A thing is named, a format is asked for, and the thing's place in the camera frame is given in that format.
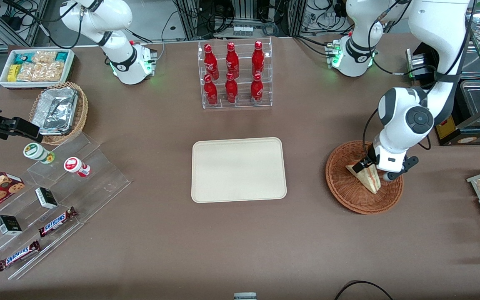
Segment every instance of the aluminum foil container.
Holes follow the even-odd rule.
[[[72,131],[79,94],[65,87],[43,91],[32,118],[42,135],[67,135]]]

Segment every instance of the beige tray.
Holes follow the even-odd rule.
[[[282,199],[283,145],[278,138],[209,140],[192,148],[196,203]]]

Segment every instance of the white container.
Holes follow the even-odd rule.
[[[192,148],[192,200],[222,203],[286,196],[278,138],[209,140]]]
[[[10,66],[13,65],[16,55],[22,55],[25,53],[32,53],[36,51],[57,51],[60,53],[68,53],[68,57],[66,57],[66,61],[64,63],[64,68],[62,69],[62,75],[59,81],[43,81],[43,82],[10,82],[7,81],[8,70]],[[46,88],[51,87],[52,85],[56,85],[58,83],[64,83],[68,79],[68,75],[72,68],[72,63],[74,59],[74,52],[70,49],[61,49],[61,48],[34,48],[34,49],[21,49],[21,50],[12,50],[8,54],[7,61],[5,63],[5,67],[1,72],[0,76],[0,85],[7,89],[34,89],[34,88]]]
[[[64,169],[70,173],[76,173],[81,177],[90,175],[90,166],[76,157],[70,157],[64,163]]]
[[[45,165],[52,163],[55,160],[55,154],[46,150],[37,142],[31,142],[23,148],[23,156],[28,159],[39,161]]]

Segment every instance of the small black box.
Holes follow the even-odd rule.
[[[16,217],[0,215],[0,230],[2,234],[18,235],[22,232]]]
[[[36,192],[36,198],[38,198],[38,201],[40,201],[40,205],[42,205],[45,208],[48,209],[56,209],[57,201],[55,200],[55,197],[53,196],[53,193],[48,190],[45,187],[39,187],[35,190]]]

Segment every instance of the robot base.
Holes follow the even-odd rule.
[[[155,74],[157,53],[151,52],[149,48],[141,45],[133,45],[133,47],[137,50],[137,58],[127,71],[116,70],[110,64],[114,75],[125,84],[137,84]]]
[[[366,72],[371,67],[373,61],[367,61],[367,56],[364,56],[363,63],[357,63],[355,59],[348,53],[346,42],[349,36],[344,36],[340,40],[334,40],[332,44],[328,44],[325,47],[325,53],[327,55],[333,55],[334,57],[327,57],[328,68],[334,68],[339,70],[342,74],[349,77],[358,77]]]

